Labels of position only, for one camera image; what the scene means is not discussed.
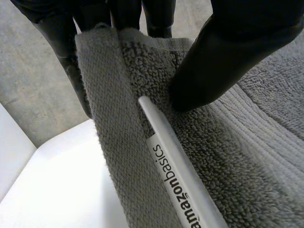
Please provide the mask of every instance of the gloved finger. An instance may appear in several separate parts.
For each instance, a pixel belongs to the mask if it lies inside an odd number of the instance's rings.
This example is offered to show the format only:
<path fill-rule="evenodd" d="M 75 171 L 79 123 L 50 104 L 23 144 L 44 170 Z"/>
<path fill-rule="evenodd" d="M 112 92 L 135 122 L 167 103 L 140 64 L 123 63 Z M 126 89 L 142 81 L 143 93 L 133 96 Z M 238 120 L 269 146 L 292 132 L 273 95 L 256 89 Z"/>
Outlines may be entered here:
<path fill-rule="evenodd" d="M 118 29 L 135 28 L 139 30 L 142 12 L 141 0 L 109 0 L 113 25 Z"/>
<path fill-rule="evenodd" d="M 258 62 L 295 39 L 304 26 L 304 0 L 213 0 L 212 4 L 214 15 L 170 86 L 173 107 L 179 111 L 218 99 Z"/>
<path fill-rule="evenodd" d="M 171 38 L 176 0 L 142 0 L 148 35 Z"/>
<path fill-rule="evenodd" d="M 105 0 L 69 0 L 68 7 L 82 32 L 101 22 L 111 26 L 110 8 Z"/>

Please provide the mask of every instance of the white label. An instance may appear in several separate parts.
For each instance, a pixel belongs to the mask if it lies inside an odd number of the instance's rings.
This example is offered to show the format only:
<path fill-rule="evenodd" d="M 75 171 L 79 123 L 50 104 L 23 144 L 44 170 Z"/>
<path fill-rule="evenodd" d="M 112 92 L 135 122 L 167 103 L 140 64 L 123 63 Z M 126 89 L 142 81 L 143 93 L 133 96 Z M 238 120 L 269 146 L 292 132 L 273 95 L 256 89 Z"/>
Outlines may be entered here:
<path fill-rule="evenodd" d="M 184 228 L 202 228 L 190 196 L 184 191 L 185 188 L 181 184 L 178 172 L 171 165 L 174 161 L 170 161 L 168 158 L 158 136 L 155 134 L 147 139 L 147 145 L 182 226 Z"/>

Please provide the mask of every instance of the gray towel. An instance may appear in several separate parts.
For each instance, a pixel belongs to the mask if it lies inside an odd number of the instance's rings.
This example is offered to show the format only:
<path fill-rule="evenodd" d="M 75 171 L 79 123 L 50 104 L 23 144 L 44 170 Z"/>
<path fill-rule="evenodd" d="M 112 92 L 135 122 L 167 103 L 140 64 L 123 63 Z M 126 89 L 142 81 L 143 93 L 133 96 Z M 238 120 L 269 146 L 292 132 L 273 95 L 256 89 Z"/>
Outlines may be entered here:
<path fill-rule="evenodd" d="M 132 228 L 178 228 L 138 98 L 165 113 L 230 227 L 304 227 L 304 34 L 219 100 L 180 114 L 167 93 L 191 41 L 96 28 L 76 37 L 100 144 Z"/>

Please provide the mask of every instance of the finger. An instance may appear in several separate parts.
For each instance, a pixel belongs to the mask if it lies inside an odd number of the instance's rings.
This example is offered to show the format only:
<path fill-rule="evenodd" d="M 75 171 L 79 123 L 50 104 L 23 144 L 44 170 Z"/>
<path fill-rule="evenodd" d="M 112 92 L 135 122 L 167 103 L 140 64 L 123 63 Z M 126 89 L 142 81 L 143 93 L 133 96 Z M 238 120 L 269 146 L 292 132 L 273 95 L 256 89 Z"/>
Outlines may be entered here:
<path fill-rule="evenodd" d="M 142 12 L 141 0 L 109 0 L 113 25 L 118 29 L 135 28 L 139 30 Z"/>
<path fill-rule="evenodd" d="M 111 26 L 110 8 L 105 0 L 70 1 L 69 8 L 81 31 L 93 29 L 101 22 Z"/>
<path fill-rule="evenodd" d="M 174 22 L 175 0 L 142 0 L 148 35 L 170 38 Z"/>

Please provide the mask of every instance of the towel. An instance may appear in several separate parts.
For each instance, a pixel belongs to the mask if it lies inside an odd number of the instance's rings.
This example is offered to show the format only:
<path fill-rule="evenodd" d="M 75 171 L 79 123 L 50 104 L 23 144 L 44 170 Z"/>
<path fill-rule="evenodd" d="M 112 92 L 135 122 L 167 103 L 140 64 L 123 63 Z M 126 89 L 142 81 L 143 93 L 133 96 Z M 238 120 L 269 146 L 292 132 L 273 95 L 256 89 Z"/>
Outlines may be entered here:
<path fill-rule="evenodd" d="M 229 227 L 304 227 L 304 33 L 217 101 L 171 108 L 168 85 L 192 41 L 99 26 L 76 36 L 97 134 L 131 228 L 180 228 L 149 153 L 138 104 L 165 113 Z"/>

